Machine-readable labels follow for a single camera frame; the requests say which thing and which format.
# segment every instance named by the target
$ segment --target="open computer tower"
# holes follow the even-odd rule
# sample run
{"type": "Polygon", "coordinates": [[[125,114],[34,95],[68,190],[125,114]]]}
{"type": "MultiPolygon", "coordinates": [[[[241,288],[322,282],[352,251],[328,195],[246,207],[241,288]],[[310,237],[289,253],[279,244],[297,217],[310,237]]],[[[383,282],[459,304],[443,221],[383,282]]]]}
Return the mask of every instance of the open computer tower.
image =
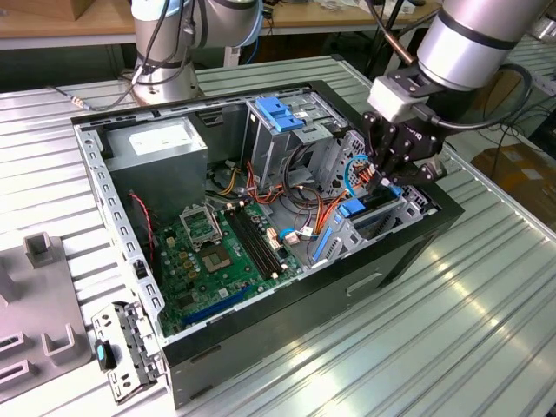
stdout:
{"type": "Polygon", "coordinates": [[[118,402],[202,395],[396,280],[462,213],[435,184],[368,195],[361,116],[322,82],[72,122],[129,289],[93,320],[118,402]]]}

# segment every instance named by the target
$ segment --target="cardboard box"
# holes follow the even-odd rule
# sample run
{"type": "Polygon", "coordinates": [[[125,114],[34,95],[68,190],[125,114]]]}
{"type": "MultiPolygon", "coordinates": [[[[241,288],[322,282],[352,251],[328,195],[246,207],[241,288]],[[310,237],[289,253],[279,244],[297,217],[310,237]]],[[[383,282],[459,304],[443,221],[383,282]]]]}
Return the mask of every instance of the cardboard box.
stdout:
{"type": "MultiPolygon", "coordinates": [[[[486,176],[493,172],[496,148],[486,149],[471,164],[486,176]]],[[[552,230],[556,230],[556,162],[524,144],[504,146],[493,181],[552,230]]]]}
{"type": "Polygon", "coordinates": [[[77,20],[95,0],[0,0],[0,9],[77,20]]]}
{"type": "Polygon", "coordinates": [[[509,96],[519,94],[521,76],[504,69],[497,72],[485,87],[479,90],[472,108],[484,111],[486,116],[493,113],[509,96]]]}

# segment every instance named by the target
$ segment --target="red wire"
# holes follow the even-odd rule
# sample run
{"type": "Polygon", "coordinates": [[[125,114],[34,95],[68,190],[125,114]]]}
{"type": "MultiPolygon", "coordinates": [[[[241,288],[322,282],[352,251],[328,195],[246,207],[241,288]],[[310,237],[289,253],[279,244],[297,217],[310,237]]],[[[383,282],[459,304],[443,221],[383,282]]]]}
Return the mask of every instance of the red wire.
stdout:
{"type": "Polygon", "coordinates": [[[149,216],[149,211],[147,210],[147,206],[145,206],[145,203],[142,202],[142,200],[135,194],[133,193],[129,193],[129,195],[131,196],[131,198],[133,198],[136,202],[139,203],[139,205],[141,206],[142,212],[145,215],[145,218],[147,219],[147,229],[149,230],[149,249],[150,249],[150,265],[152,266],[153,264],[153,256],[155,253],[155,245],[153,242],[153,228],[151,227],[150,224],[150,216],[149,216]]]}

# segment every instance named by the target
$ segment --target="metal workbench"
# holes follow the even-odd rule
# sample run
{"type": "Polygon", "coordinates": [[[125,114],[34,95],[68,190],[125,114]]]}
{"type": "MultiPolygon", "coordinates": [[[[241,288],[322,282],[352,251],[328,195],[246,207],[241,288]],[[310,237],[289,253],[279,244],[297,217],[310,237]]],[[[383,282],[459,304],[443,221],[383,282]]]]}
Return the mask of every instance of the metal workbench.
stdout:
{"type": "MultiPolygon", "coordinates": [[[[366,81],[331,57],[198,76],[208,95],[323,79],[367,109],[366,81]]],[[[105,104],[123,88],[70,90],[105,104]]],[[[0,249],[39,230],[62,236],[92,340],[90,316],[125,290],[70,128],[77,114],[46,89],[0,95],[0,249]]],[[[454,227],[395,284],[235,379],[177,412],[160,385],[117,407],[92,361],[0,415],[544,415],[556,401],[554,234],[443,157],[440,186],[466,211],[454,227]]]]}
{"type": "Polygon", "coordinates": [[[556,94],[556,43],[542,43],[532,36],[525,35],[508,59],[527,68],[537,88],[549,96],[556,94]]]}

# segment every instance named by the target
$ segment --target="ram slot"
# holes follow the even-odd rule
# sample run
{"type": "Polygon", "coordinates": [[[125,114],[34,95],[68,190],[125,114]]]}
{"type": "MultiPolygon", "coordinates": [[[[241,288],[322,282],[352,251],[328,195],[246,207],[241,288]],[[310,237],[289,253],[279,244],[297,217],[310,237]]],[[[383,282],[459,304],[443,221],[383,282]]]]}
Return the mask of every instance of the ram slot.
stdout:
{"type": "Polygon", "coordinates": [[[253,226],[248,215],[240,211],[227,213],[225,216],[240,244],[245,248],[262,277],[268,280],[272,278],[272,274],[279,274],[281,272],[280,263],[276,260],[259,231],[253,226]]]}

